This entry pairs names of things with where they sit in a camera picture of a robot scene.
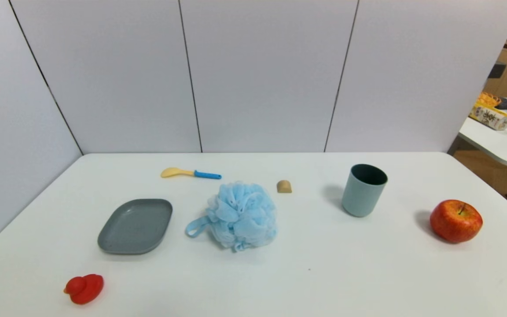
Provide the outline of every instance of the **yellow spoon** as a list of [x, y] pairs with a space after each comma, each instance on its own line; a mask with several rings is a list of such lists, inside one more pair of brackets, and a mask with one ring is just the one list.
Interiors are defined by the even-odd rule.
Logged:
[[219, 174], [201, 173], [200, 171], [182, 170], [178, 168], [167, 168], [161, 173], [161, 177], [171, 177], [175, 175], [189, 175], [203, 178], [221, 179], [222, 176]]

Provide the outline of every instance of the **white wall panel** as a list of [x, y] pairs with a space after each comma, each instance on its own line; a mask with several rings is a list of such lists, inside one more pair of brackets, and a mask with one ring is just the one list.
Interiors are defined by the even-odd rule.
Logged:
[[355, 10], [181, 0], [203, 151], [323, 151]]
[[507, 38], [507, 1], [360, 0], [326, 151], [446, 151]]
[[0, 0], [0, 231], [81, 153]]
[[200, 152], [177, 0], [12, 0], [84, 153]]

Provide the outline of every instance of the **red rubber duck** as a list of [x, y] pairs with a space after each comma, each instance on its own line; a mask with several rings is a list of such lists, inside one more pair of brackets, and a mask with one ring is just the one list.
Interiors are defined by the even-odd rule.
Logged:
[[90, 274], [84, 277], [74, 277], [69, 280], [64, 293], [70, 295], [72, 302], [83, 305], [96, 299], [103, 289], [103, 277], [97, 274]]

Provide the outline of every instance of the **yellow object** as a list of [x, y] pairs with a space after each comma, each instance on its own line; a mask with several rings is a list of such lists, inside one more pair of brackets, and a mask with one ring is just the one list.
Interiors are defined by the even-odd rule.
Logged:
[[161, 177], [171, 177], [171, 176], [181, 175], [181, 174], [195, 176], [195, 172], [192, 170], [182, 170], [182, 169], [178, 169], [178, 168], [167, 168], [167, 169], [163, 170]]
[[286, 180], [279, 181], [277, 183], [277, 192], [280, 192], [280, 193], [291, 193], [292, 192], [292, 188], [290, 187], [290, 182], [286, 181]]

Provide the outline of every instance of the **gray rectangular plate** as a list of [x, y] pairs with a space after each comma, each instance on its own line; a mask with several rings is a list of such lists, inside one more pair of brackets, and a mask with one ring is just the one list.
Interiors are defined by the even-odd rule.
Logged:
[[99, 233], [97, 244], [113, 254], [143, 254], [162, 241], [173, 207], [165, 199], [136, 199], [121, 205]]

